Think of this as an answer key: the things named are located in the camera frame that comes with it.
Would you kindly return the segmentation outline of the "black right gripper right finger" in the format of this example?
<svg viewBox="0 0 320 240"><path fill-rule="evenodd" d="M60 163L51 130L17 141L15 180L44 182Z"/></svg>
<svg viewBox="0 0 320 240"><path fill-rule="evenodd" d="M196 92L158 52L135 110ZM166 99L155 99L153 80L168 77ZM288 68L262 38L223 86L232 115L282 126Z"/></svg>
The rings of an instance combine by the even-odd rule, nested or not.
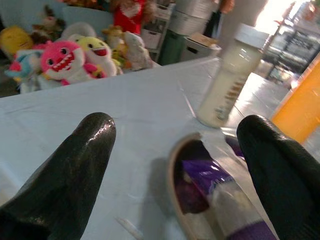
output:
<svg viewBox="0 0 320 240"><path fill-rule="evenodd" d="M320 163L260 115L236 130L254 188L280 240L320 240Z"/></svg>

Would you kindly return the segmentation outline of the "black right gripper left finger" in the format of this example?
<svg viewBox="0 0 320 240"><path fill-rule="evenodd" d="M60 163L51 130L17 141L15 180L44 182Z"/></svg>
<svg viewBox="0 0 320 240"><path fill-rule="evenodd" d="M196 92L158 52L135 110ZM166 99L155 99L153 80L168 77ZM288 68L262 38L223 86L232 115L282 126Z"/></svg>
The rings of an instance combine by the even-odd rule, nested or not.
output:
<svg viewBox="0 0 320 240"><path fill-rule="evenodd" d="M0 206L0 240L81 240L116 134L108 114L87 115Z"/></svg>

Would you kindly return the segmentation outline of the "orange juice bottle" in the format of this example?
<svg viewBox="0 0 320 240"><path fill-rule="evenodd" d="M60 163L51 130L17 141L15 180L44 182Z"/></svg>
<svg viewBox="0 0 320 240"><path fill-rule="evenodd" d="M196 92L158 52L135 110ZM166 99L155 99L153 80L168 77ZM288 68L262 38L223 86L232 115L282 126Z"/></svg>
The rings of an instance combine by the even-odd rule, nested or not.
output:
<svg viewBox="0 0 320 240"><path fill-rule="evenodd" d="M271 118L285 135L303 143L320 126L320 53Z"/></svg>

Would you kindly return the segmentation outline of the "light blue tablecloth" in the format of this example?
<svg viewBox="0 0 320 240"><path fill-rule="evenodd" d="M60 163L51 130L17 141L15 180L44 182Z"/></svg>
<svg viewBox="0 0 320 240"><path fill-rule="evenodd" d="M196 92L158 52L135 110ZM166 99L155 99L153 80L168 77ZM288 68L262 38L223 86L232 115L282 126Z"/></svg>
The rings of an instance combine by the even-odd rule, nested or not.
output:
<svg viewBox="0 0 320 240"><path fill-rule="evenodd" d="M199 133L225 138L196 118L217 59L201 59L0 98L0 206L10 200L89 114L116 127L109 162L80 240L187 240L173 209L167 168L174 145ZM287 90L249 76L228 126L269 119Z"/></svg>

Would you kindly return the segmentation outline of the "pink shark plush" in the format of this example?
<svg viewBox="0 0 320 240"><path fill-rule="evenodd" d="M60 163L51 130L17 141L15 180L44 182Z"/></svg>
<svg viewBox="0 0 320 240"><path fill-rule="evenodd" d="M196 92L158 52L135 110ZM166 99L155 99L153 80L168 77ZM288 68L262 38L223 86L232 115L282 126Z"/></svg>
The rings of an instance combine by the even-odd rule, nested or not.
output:
<svg viewBox="0 0 320 240"><path fill-rule="evenodd" d="M46 77L63 86L105 78L102 69L86 62L83 49L69 40L47 41L40 65Z"/></svg>

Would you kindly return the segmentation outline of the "white-capped milk bottle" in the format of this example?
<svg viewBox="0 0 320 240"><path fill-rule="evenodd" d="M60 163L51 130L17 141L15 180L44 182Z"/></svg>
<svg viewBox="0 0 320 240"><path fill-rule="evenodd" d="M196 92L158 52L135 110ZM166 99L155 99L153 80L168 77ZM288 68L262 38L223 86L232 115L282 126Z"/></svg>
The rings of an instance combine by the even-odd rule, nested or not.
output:
<svg viewBox="0 0 320 240"><path fill-rule="evenodd" d="M269 34L241 23L232 43L220 60L220 67L210 89L196 111L196 118L204 125L221 128L249 77L257 68Z"/></svg>

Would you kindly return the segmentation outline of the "blue shark plush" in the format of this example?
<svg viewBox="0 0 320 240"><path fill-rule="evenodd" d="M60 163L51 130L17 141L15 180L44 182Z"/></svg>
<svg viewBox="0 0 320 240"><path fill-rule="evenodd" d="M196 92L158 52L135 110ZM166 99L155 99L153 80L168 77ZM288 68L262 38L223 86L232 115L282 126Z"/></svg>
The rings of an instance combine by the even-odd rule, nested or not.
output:
<svg viewBox="0 0 320 240"><path fill-rule="evenodd" d="M8 69L4 71L7 77L13 78L17 83L29 79L42 71L42 49L18 50L16 58Z"/></svg>

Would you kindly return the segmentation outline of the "yellow shark plush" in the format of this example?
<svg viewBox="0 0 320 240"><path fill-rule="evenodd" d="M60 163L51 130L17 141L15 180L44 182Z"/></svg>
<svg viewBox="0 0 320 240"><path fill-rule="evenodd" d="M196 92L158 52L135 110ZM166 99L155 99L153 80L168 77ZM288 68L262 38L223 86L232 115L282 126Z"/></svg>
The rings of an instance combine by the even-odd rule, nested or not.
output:
<svg viewBox="0 0 320 240"><path fill-rule="evenodd" d="M95 65L106 77L117 75L118 69L108 44L92 36L80 36L75 42L82 48L88 63Z"/></svg>

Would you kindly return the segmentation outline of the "dark metal rack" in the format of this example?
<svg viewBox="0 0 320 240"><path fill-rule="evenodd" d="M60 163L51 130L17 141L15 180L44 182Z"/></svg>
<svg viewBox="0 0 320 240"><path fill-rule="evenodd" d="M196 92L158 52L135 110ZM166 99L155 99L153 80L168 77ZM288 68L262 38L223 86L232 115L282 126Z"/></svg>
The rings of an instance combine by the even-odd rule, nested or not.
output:
<svg viewBox="0 0 320 240"><path fill-rule="evenodd" d="M284 19L269 41L263 60L272 64L266 78L282 81L281 74L302 74L320 51L320 33Z"/></svg>

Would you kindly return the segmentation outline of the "white fluffy plush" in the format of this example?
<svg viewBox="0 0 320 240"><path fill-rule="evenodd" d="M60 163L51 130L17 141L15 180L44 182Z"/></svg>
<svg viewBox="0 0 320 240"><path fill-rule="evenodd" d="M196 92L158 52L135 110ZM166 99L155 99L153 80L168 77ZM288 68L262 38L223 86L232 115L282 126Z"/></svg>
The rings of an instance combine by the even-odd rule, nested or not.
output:
<svg viewBox="0 0 320 240"><path fill-rule="evenodd" d="M149 51L145 48L143 39L139 35L129 31L123 34L123 38L127 46L125 56L131 64L131 70L135 72L143 69L151 69L153 67L153 61Z"/></svg>

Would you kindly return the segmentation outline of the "yellow giraffe plush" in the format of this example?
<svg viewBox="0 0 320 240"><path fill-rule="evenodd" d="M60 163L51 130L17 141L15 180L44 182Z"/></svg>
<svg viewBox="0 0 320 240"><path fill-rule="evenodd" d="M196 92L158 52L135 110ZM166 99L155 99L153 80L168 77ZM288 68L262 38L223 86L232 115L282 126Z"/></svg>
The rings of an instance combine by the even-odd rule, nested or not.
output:
<svg viewBox="0 0 320 240"><path fill-rule="evenodd" d="M104 28L101 31L106 39L106 43L109 45L112 51L112 59L116 65L123 68L126 63L125 54L127 52L127 46L124 40L124 32L119 25L109 25L108 28Z"/></svg>

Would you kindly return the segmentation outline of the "large white plush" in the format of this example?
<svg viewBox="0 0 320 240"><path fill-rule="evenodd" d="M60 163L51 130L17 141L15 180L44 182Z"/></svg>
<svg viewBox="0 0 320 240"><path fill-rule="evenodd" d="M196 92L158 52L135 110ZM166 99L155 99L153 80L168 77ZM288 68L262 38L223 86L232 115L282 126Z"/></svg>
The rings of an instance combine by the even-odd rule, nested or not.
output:
<svg viewBox="0 0 320 240"><path fill-rule="evenodd" d="M57 41L76 42L82 37L97 37L95 29L86 22L76 22L67 26Z"/></svg>

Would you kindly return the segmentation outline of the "round yellow plush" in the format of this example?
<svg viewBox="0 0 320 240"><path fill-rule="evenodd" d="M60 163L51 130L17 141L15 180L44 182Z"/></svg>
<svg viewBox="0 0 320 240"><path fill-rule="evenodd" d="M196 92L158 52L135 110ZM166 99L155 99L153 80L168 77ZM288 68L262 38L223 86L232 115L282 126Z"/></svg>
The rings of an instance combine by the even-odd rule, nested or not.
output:
<svg viewBox="0 0 320 240"><path fill-rule="evenodd" d="M3 29L0 32L0 48L10 55L14 55L19 50L29 50L34 42L29 34L17 25Z"/></svg>

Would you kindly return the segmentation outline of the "brown plush toy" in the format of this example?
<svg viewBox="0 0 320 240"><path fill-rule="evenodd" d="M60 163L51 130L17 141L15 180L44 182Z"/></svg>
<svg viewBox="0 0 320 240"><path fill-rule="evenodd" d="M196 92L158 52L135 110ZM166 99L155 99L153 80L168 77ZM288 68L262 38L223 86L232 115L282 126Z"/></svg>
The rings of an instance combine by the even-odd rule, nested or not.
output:
<svg viewBox="0 0 320 240"><path fill-rule="evenodd" d="M57 18L49 5L45 5L43 10L44 16L41 23L32 25L30 37L34 44L45 44L47 41L56 41L61 37L66 26L65 21Z"/></svg>

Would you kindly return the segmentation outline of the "white drawer shelf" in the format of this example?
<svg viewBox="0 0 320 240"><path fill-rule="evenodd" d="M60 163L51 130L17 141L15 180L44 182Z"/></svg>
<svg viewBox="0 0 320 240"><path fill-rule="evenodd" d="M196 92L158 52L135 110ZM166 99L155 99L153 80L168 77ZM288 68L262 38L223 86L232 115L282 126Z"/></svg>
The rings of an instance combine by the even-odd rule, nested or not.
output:
<svg viewBox="0 0 320 240"><path fill-rule="evenodd" d="M145 47L153 53L160 52L175 5L175 3L167 6L157 4L154 19L141 30Z"/></svg>

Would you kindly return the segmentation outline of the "green bin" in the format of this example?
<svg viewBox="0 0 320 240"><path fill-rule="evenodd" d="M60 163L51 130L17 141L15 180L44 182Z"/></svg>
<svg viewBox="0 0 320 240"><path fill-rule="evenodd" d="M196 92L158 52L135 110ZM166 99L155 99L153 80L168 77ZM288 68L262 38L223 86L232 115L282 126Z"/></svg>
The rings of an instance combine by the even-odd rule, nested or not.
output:
<svg viewBox="0 0 320 240"><path fill-rule="evenodd" d="M181 53L185 46L185 36L167 30L158 58L158 63L161 66L175 64L180 61Z"/></svg>

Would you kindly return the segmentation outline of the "red plush toy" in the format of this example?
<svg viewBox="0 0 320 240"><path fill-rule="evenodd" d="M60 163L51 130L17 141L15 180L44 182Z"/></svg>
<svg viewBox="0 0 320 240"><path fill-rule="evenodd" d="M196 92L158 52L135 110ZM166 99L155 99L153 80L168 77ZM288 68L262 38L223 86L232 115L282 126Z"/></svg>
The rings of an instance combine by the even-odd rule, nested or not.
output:
<svg viewBox="0 0 320 240"><path fill-rule="evenodd" d="M113 25L123 32L140 35L147 3L147 0L110 0Z"/></svg>

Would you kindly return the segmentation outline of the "stacked white storage bin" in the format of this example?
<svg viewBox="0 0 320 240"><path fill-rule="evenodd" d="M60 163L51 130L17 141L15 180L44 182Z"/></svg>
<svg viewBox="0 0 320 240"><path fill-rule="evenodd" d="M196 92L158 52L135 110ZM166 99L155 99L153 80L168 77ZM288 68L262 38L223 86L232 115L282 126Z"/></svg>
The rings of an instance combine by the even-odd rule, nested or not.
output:
<svg viewBox="0 0 320 240"><path fill-rule="evenodd" d="M176 0L175 3L168 29L185 36L203 33L216 7L213 0Z"/></svg>

